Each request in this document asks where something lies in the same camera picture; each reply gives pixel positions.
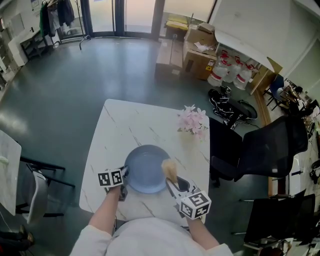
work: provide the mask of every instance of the black jacket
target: black jacket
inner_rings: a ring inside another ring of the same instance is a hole
[[[71,22],[75,20],[75,13],[70,0],[58,0],[57,10],[60,26],[63,26],[64,23],[70,26]]]

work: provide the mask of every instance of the shirt sleeve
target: shirt sleeve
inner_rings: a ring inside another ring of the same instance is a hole
[[[80,233],[70,256],[105,256],[112,236],[94,226],[86,226]]]
[[[225,243],[215,246],[205,252],[206,256],[233,256],[228,245]]]

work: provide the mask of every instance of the person's right arm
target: person's right arm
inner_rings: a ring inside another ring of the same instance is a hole
[[[201,245],[205,250],[209,250],[219,245],[218,241],[207,230],[201,219],[190,219],[186,217],[192,239]]]

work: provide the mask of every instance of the door frame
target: door frame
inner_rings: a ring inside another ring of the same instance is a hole
[[[166,0],[155,0],[154,10],[153,10],[153,19],[152,19],[152,27],[151,33],[145,32],[132,32],[125,31],[125,0],[107,0],[111,1],[112,7],[114,7],[114,11],[112,12],[112,20],[113,20],[113,28],[114,31],[99,31],[94,32],[90,14],[90,3],[89,0],[80,0],[81,3],[81,11],[82,11],[82,19],[84,23],[84,28],[86,34],[91,37],[130,37],[130,38],[147,38],[158,40],[162,17],[165,8]]]

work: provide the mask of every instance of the green floor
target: green floor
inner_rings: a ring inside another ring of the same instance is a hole
[[[52,183],[48,212],[64,212],[64,217],[44,218],[33,232],[33,254],[69,255],[91,213],[79,208],[83,173],[100,112],[106,99],[138,102],[173,109],[184,105],[212,111],[206,81],[185,79],[156,81],[154,70],[160,44],[145,39],[97,38],[59,46],[50,55],[34,59],[24,66],[0,102],[0,129],[18,141],[22,155],[64,166],[56,177],[74,183],[76,189]],[[234,99],[243,99],[257,108],[254,97],[233,87]],[[261,126],[260,120],[254,122]],[[240,135],[256,129],[240,124]],[[20,166],[20,177],[25,166]],[[237,182],[221,181],[220,188],[209,188],[212,199],[206,226],[220,243],[233,252],[242,249],[243,238],[230,234],[245,231],[250,216],[249,204],[239,198],[267,196],[268,178],[247,175]],[[1,205],[0,211],[12,230],[26,221],[11,216]],[[0,219],[0,229],[7,228]]]

